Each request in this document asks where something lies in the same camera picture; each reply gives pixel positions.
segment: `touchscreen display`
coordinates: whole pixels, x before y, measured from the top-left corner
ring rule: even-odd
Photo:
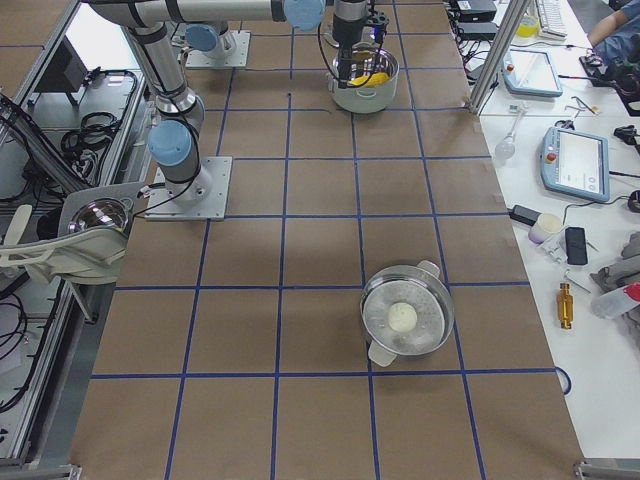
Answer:
[[[600,141],[560,132],[558,184],[593,193],[603,193]]]
[[[515,67],[510,75],[515,76],[513,84],[516,87],[541,91],[559,89],[557,78],[545,53],[511,50],[510,54]]]

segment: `brown work surface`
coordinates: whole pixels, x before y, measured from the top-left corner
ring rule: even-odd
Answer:
[[[0,1],[0,86],[13,97],[70,4],[77,0]]]
[[[378,114],[339,110],[315,37],[282,25],[251,22],[250,63],[284,70],[189,73],[212,102],[201,150],[234,156],[228,217],[136,220],[72,448],[83,478],[574,478],[444,11],[410,3],[380,7],[410,68]],[[423,259],[442,267],[454,332],[372,365],[363,284]]]

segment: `keyboard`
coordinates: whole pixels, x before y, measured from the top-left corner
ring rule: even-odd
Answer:
[[[538,36],[563,40],[567,36],[567,28],[560,14],[560,0],[534,0],[534,2],[540,20]]]

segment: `stainless steel pot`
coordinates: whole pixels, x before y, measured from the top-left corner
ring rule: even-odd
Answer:
[[[129,222],[128,208],[115,198],[99,198],[82,206],[69,222],[69,233],[108,226],[123,231]]]
[[[439,275],[437,265],[423,261],[385,268],[365,285],[360,312],[371,337],[371,361],[387,367],[398,355],[424,355],[444,344],[454,311]]]
[[[330,77],[329,91],[333,100],[345,110],[353,113],[373,113],[386,108],[393,101],[398,85],[398,61],[391,53],[381,49],[376,63],[377,52],[378,48],[373,46],[355,47],[349,78],[354,80],[372,73],[384,72],[389,75],[389,80],[385,83],[358,88],[338,88],[337,80]],[[333,61],[332,70],[334,74],[338,71],[337,59]]]

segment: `person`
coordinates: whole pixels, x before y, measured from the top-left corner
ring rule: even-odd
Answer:
[[[631,0],[620,10],[600,20],[587,38],[605,65],[620,58],[627,60],[635,43],[631,39],[640,33],[640,0]]]

